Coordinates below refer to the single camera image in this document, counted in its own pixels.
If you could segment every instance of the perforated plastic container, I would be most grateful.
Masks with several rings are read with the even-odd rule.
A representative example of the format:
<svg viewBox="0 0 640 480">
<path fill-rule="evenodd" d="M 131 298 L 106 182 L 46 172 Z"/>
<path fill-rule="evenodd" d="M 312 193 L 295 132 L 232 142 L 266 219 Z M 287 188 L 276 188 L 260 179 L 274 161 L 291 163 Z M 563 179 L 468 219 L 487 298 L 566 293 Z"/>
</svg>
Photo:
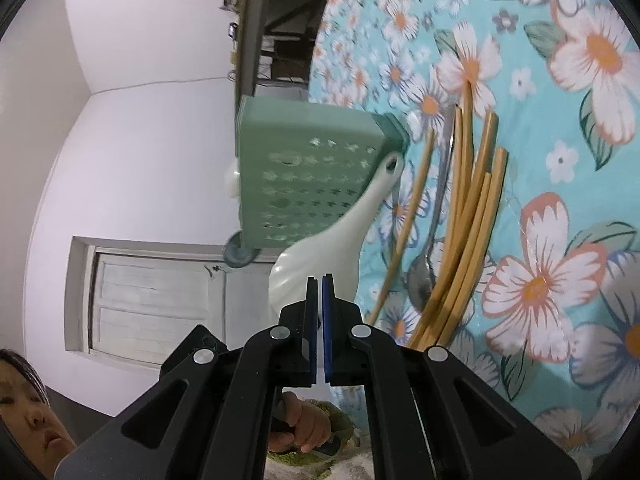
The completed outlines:
<svg viewBox="0 0 640 480">
<path fill-rule="evenodd" d="M 243 245 L 285 248 L 342 216 L 409 137 L 391 114 L 244 97 L 238 112 Z"/>
</svg>

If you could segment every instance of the metal spoon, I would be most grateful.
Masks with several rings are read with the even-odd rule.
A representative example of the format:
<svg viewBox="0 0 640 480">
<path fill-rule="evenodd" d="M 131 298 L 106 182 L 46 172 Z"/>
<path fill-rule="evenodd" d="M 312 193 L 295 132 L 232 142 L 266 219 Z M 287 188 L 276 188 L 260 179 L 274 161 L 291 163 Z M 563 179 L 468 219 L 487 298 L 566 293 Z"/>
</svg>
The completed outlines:
<svg viewBox="0 0 640 480">
<path fill-rule="evenodd" d="M 433 243 L 436 237 L 436 229 L 438 228 L 438 220 L 440 219 L 440 210 L 442 209 L 442 200 L 447 189 L 447 175 L 449 174 L 449 165 L 451 154 L 453 152 L 453 122 L 455 117 L 455 106 L 449 107 L 446 113 L 444 134 L 445 138 L 441 146 L 440 167 L 438 168 L 438 187 L 436 188 L 436 197 L 433 204 L 433 216 L 431 217 L 431 225 L 427 238 L 424 241 L 422 251 L 411 262 L 409 270 L 406 272 L 403 281 L 404 288 L 409 293 L 409 300 L 412 305 L 421 312 L 424 305 L 431 296 L 431 290 L 436 281 L 435 274 L 429 261 L 429 255 L 433 249 Z"/>
</svg>

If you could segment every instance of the hand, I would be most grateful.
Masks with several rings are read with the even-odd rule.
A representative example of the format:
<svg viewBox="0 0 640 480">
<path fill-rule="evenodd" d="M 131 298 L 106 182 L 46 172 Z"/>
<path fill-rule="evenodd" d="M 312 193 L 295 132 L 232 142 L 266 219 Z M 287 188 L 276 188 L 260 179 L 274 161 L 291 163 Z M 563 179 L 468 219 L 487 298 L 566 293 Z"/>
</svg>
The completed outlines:
<svg viewBox="0 0 640 480">
<path fill-rule="evenodd" d="M 282 453 L 296 446 L 302 453 L 308 453 L 329 440 L 331 421 L 325 412 L 310 402 L 300 400 L 292 392 L 283 393 L 282 400 L 285 405 L 286 423 L 294 428 L 295 434 L 271 432 L 269 451 Z"/>
</svg>

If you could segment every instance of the green plastic basket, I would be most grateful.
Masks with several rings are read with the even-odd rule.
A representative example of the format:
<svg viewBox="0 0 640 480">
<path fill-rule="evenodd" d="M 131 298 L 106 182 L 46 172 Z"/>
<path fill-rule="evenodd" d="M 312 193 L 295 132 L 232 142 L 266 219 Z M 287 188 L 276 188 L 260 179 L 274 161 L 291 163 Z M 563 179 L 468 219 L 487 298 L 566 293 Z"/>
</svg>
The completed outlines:
<svg viewBox="0 0 640 480">
<path fill-rule="evenodd" d="M 242 244 L 286 248 L 337 221 L 409 136 L 391 115 L 269 97 L 238 112 Z"/>
</svg>

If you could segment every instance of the silver screw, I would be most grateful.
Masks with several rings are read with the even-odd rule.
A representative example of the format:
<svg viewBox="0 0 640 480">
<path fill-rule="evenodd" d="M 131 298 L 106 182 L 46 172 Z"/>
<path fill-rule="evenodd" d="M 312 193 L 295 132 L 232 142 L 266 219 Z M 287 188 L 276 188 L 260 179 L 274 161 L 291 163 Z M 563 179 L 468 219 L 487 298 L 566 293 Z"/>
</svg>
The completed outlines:
<svg viewBox="0 0 640 480">
<path fill-rule="evenodd" d="M 291 330 L 289 330 L 286 326 L 278 325 L 274 326 L 269 334 L 273 339 L 281 340 L 289 337 L 291 335 Z"/>
<path fill-rule="evenodd" d="M 371 335 L 371 327 L 368 325 L 356 325 L 351 329 L 354 337 L 366 338 Z"/>
<path fill-rule="evenodd" d="M 442 346 L 433 346 L 427 351 L 427 356 L 432 361 L 441 363 L 447 360 L 447 357 L 449 357 L 449 352 L 447 352 L 447 349 L 443 348 Z"/>
<path fill-rule="evenodd" d="M 201 348 L 193 355 L 193 360 L 199 365 L 205 365 L 213 361 L 216 355 L 208 348 Z"/>
</svg>

